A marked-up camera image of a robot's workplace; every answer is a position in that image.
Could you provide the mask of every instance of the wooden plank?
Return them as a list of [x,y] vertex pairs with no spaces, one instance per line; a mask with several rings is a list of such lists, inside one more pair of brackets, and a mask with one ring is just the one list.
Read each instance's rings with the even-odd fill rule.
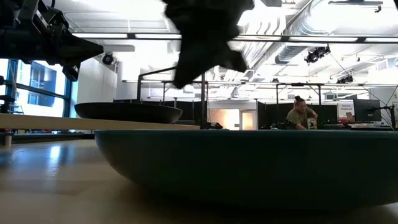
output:
[[78,129],[78,130],[123,130],[123,129],[170,129],[196,130],[199,126],[142,123],[132,121],[110,121],[82,118],[53,118],[0,114],[0,128],[7,129]]

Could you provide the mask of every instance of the olive t-shirt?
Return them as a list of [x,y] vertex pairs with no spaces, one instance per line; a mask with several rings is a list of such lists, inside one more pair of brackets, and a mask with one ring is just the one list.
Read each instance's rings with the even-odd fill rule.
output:
[[301,124],[304,128],[308,129],[308,118],[311,118],[313,115],[313,110],[311,110],[309,107],[305,108],[304,113],[300,113],[294,108],[287,114],[286,119],[289,121],[295,123],[295,124]]

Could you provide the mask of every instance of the table surface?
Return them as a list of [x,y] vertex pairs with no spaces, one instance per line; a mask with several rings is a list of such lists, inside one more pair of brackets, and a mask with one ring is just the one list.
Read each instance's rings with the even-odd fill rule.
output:
[[0,223],[398,223],[398,203],[352,211],[243,210],[176,200],[117,174],[93,140],[0,149]]

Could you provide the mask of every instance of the black bowl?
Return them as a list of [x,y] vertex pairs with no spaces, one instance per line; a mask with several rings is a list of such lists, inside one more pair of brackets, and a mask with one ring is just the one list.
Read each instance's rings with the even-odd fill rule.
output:
[[134,130],[95,138],[121,175],[192,200],[322,210],[398,201],[398,133]]
[[81,118],[165,124],[176,122],[182,114],[177,108],[140,103],[80,103],[75,110]]

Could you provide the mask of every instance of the white sign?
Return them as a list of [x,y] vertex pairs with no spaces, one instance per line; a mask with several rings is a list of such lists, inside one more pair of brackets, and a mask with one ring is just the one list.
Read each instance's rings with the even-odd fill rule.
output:
[[337,108],[338,108],[337,113],[338,113],[339,119],[347,118],[347,113],[351,113],[352,115],[355,115],[353,103],[338,103]]

